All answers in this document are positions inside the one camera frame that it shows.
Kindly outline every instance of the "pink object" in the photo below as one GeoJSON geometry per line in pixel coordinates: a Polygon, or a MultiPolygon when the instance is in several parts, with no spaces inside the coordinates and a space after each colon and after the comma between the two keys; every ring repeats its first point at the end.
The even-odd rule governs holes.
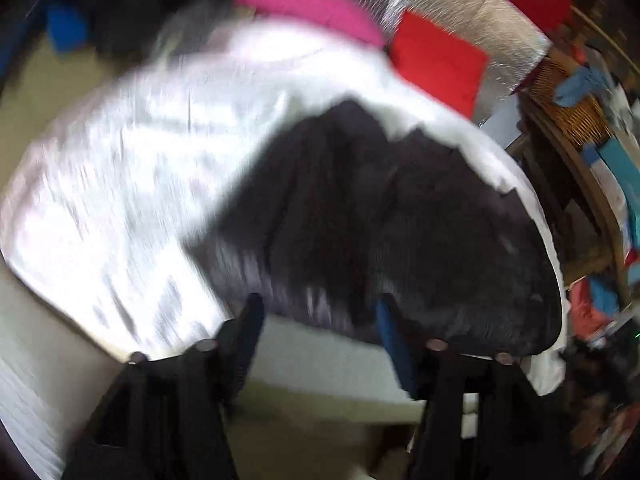
{"type": "Polygon", "coordinates": [[[370,14],[351,0],[235,0],[262,14],[293,16],[338,30],[376,47],[385,45],[380,29],[370,14]]]}

